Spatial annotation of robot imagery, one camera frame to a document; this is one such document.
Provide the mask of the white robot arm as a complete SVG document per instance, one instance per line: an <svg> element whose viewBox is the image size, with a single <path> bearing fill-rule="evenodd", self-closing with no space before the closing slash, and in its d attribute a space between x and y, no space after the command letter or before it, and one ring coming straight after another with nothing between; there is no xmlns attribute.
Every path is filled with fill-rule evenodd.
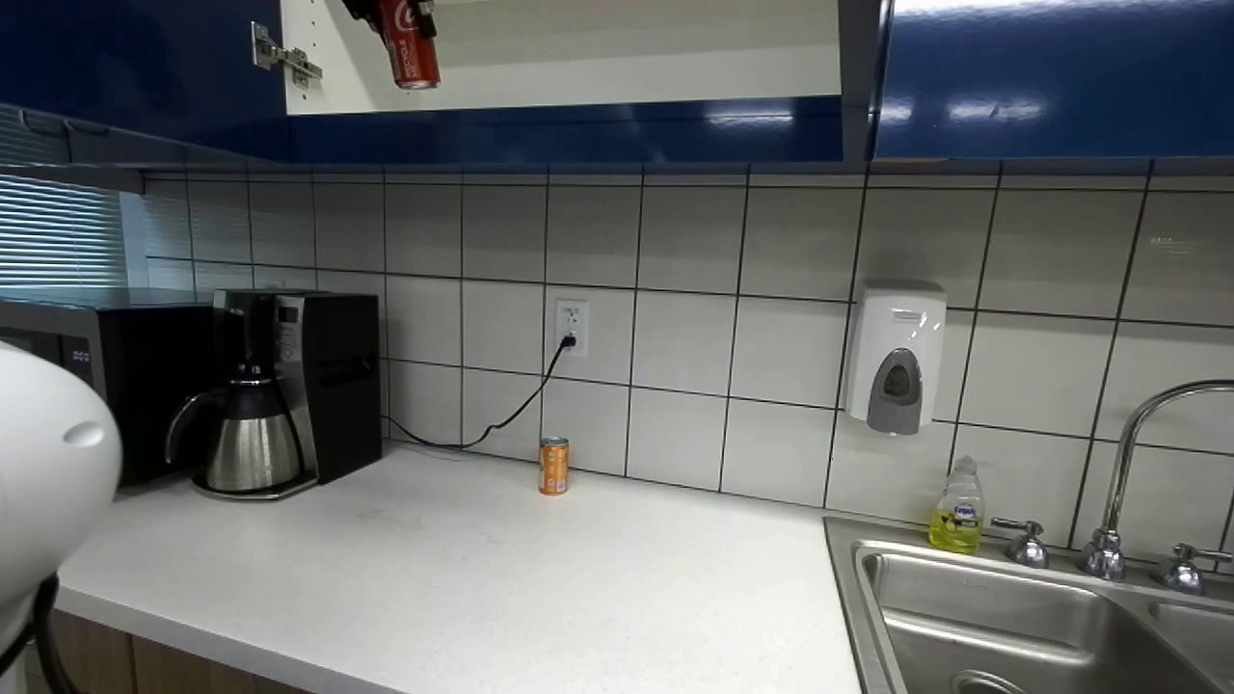
<svg viewBox="0 0 1234 694"><path fill-rule="evenodd" d="M122 439L93 385L0 348L0 610L14 610L102 521Z"/></svg>

